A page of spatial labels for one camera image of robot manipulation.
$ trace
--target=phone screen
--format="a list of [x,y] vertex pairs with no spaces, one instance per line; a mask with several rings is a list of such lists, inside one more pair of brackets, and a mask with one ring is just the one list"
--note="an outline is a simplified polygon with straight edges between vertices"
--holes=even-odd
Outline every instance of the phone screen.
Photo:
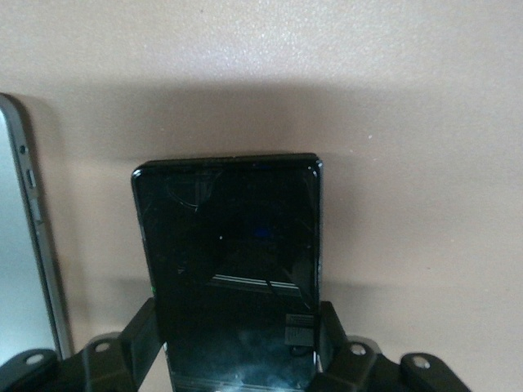
[[314,376],[320,166],[308,154],[135,171],[177,390],[302,390]]

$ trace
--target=textured wall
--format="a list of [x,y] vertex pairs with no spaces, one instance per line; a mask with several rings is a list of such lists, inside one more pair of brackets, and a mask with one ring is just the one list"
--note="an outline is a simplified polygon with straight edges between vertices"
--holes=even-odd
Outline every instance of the textured wall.
[[[150,158],[324,159],[324,299],[394,360],[523,389],[523,3],[0,1],[77,349],[150,294]],[[168,384],[158,363],[144,390]]]

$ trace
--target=black screen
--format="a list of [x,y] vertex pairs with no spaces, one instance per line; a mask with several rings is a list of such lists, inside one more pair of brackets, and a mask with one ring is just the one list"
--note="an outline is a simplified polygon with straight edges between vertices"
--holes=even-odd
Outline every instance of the black screen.
[[313,377],[320,167],[315,155],[300,154],[136,169],[177,390],[299,390]]

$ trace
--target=smartphone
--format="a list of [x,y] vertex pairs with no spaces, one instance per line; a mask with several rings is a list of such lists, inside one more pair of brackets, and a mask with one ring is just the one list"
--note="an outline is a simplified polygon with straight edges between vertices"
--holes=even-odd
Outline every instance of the smartphone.
[[0,365],[20,352],[48,348],[71,355],[40,185],[20,106],[0,94]]
[[285,154],[133,172],[176,391],[295,391],[315,375],[321,167]]

